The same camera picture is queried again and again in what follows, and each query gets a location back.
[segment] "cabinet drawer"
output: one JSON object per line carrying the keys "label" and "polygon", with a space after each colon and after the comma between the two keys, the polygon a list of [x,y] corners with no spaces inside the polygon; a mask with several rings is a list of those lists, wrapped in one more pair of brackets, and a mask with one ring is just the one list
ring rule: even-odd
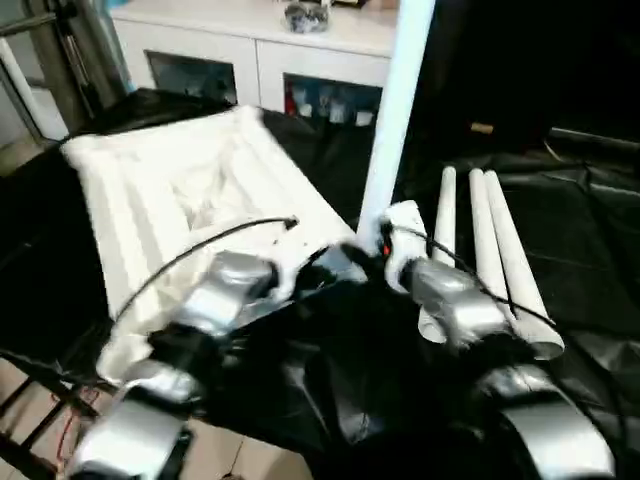
{"label": "cabinet drawer", "polygon": [[372,87],[384,87],[389,59],[258,41],[261,105],[284,111],[285,75],[293,74]]}
{"label": "cabinet drawer", "polygon": [[254,40],[122,20],[114,24],[134,87],[215,99],[231,95],[222,91],[226,88],[234,90],[238,104],[260,105]]}

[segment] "red wire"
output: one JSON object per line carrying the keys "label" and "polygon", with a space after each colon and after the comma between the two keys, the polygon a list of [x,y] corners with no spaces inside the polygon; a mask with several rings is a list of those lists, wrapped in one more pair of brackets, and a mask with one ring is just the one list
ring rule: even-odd
{"label": "red wire", "polygon": [[[100,396],[100,392],[98,390],[89,390],[89,392],[93,393],[93,397],[91,398],[91,400],[88,401],[89,405],[93,405],[95,403],[95,401],[98,399],[98,397]],[[59,465],[64,465],[67,462],[67,458],[64,458],[62,456],[62,447],[64,446],[64,440],[67,436],[67,434],[69,433],[69,429],[71,428],[71,425],[73,424],[73,421],[78,417],[79,415],[74,412],[73,410],[71,410],[71,413],[69,415],[69,419],[67,420],[67,423],[65,423],[64,425],[64,429],[62,430],[62,434],[60,435],[60,440],[58,441],[58,448],[56,450],[56,458],[58,460],[58,464]]]}

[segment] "countertop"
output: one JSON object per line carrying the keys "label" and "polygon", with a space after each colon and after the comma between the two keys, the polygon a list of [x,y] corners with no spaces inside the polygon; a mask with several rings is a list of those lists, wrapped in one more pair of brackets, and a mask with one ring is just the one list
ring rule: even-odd
{"label": "countertop", "polygon": [[333,7],[330,27],[322,33],[287,30],[288,2],[272,0],[133,0],[114,8],[115,21],[140,22],[257,40],[390,58],[396,10],[373,6]]}

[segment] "white cylinder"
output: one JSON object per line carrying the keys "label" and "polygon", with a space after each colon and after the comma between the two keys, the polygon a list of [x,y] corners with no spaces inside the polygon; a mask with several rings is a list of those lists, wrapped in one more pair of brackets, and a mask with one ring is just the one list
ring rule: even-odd
{"label": "white cylinder", "polygon": [[[476,271],[478,277],[494,295],[508,297],[507,284],[502,271],[502,261],[498,250],[496,232],[487,197],[484,173],[474,168],[469,174],[471,193],[471,215],[473,217],[473,242],[476,251]],[[515,317],[508,305],[499,305],[505,317],[515,328]]]}
{"label": "white cylinder", "polygon": [[15,89],[18,91],[20,98],[24,102],[25,107],[29,111],[33,123],[35,123],[40,134],[52,140],[60,140],[65,133],[58,131],[55,125],[52,125],[47,118],[42,107],[38,104],[36,97],[33,95],[31,87],[27,83],[16,57],[13,55],[13,51],[9,46],[9,42],[5,38],[0,38],[0,61],[7,69],[7,73],[13,82]]}
{"label": "white cylinder", "polygon": [[[548,318],[498,176],[495,172],[489,171],[485,173],[484,178],[511,299],[514,304],[522,305]],[[515,307],[515,314],[517,318],[516,332],[536,348],[539,358],[553,358],[562,353],[564,342],[554,329],[517,307]]]}
{"label": "white cylinder", "polygon": [[378,249],[380,218],[391,203],[434,6],[435,0],[400,2],[358,224],[358,242],[372,254]]}
{"label": "white cylinder", "polygon": [[[444,247],[456,251],[456,169],[445,167],[442,170],[442,183],[440,184],[440,200],[438,201],[438,213],[436,215],[436,227],[433,234],[436,242]],[[431,255],[434,260],[442,262],[450,267],[456,266],[456,261],[434,245]]]}
{"label": "white cylinder", "polygon": [[[440,184],[440,199],[436,214],[436,226],[433,238],[452,253],[456,251],[456,169],[445,167],[442,170]],[[434,245],[432,258],[450,267],[456,266],[456,261]],[[420,309],[418,317],[418,331],[420,335],[434,343],[444,343],[447,339],[444,330],[438,322],[424,309]]]}

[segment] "white cabinet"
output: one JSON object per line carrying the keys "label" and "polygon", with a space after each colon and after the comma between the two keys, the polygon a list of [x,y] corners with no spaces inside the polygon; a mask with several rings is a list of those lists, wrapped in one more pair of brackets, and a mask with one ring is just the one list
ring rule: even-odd
{"label": "white cabinet", "polygon": [[283,112],[287,74],[384,87],[389,59],[312,47],[258,41],[261,105]]}
{"label": "white cabinet", "polygon": [[280,112],[287,76],[311,84],[316,103],[323,80],[350,98],[361,90],[372,97],[358,86],[375,87],[379,98],[396,12],[334,8],[327,32],[301,35],[287,30],[284,8],[273,0],[132,0],[112,15],[134,87],[219,99],[232,85],[225,99]]}
{"label": "white cabinet", "polygon": [[[206,96],[207,91],[231,87],[237,103],[260,105],[254,40],[137,22],[114,24],[134,88],[198,90]],[[221,78],[208,85],[212,69]],[[232,85],[217,85],[220,82]]]}

